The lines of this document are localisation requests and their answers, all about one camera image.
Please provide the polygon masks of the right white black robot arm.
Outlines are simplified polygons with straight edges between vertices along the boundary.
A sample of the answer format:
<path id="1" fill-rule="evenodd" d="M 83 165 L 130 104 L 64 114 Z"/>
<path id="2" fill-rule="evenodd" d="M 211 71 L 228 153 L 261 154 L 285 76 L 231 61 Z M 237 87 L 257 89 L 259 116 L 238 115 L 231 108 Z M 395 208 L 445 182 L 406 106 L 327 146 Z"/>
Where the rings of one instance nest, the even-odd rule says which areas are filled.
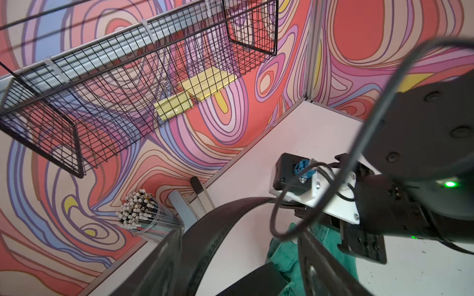
<path id="1" fill-rule="evenodd" d="M 344 254 L 385 264 L 385 236 L 437 241 L 463 252 L 474 241 L 474 73 L 395 96 L 352 166 L 337 201 L 355 224 L 326 214 Z"/>

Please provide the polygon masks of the black leather belt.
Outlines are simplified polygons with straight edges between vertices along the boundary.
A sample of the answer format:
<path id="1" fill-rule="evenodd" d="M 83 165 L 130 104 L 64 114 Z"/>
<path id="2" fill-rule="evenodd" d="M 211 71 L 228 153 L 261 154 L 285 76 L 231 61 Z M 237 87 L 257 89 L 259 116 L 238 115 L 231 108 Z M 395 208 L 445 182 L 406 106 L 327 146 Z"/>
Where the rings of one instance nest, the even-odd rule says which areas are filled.
<path id="1" fill-rule="evenodd" d="M 275 199 L 247 197 L 226 203 L 206 214 L 187 230 L 181 239 L 174 295 L 196 295 L 211 260 L 234 225 L 251 210 L 270 203 L 275 203 Z M 278 296 L 286 286 L 285 278 L 270 262 L 241 278 L 220 295 Z"/>

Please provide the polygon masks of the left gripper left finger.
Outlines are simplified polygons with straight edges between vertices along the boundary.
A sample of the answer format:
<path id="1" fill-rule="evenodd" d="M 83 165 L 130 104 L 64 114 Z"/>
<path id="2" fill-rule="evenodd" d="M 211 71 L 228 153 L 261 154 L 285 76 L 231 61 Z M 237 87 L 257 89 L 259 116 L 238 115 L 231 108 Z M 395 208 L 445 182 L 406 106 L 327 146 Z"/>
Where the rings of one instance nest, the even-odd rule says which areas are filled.
<path id="1" fill-rule="evenodd" d="M 114 296 L 171 296 L 181 259 L 181 229 L 171 231 L 135 271 L 113 291 Z"/>

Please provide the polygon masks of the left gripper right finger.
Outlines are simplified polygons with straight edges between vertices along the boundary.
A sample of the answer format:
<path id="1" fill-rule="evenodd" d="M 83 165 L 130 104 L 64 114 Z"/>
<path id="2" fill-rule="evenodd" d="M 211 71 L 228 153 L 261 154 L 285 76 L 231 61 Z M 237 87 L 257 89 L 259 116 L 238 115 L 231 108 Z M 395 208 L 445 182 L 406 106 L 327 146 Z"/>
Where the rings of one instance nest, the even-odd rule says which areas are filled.
<path id="1" fill-rule="evenodd" d="M 297 244 L 306 295 L 369 296 L 371 294 L 308 230 L 299 235 Z"/>

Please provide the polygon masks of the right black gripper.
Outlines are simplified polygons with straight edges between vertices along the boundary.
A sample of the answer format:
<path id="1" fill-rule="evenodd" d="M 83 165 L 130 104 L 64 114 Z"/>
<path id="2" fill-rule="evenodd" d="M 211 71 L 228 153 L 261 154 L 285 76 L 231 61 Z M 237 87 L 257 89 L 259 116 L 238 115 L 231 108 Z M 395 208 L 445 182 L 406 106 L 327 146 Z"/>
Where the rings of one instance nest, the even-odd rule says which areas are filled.
<path id="1" fill-rule="evenodd" d="M 380 265 L 387 264 L 385 235 L 387 223 L 382 220 L 368 220 L 363 224 L 350 224 L 339 218 L 324 214 L 319 222 L 307 229 L 316 231 L 326 228 L 335 232 L 340 238 L 336 247 L 346 254 Z"/>

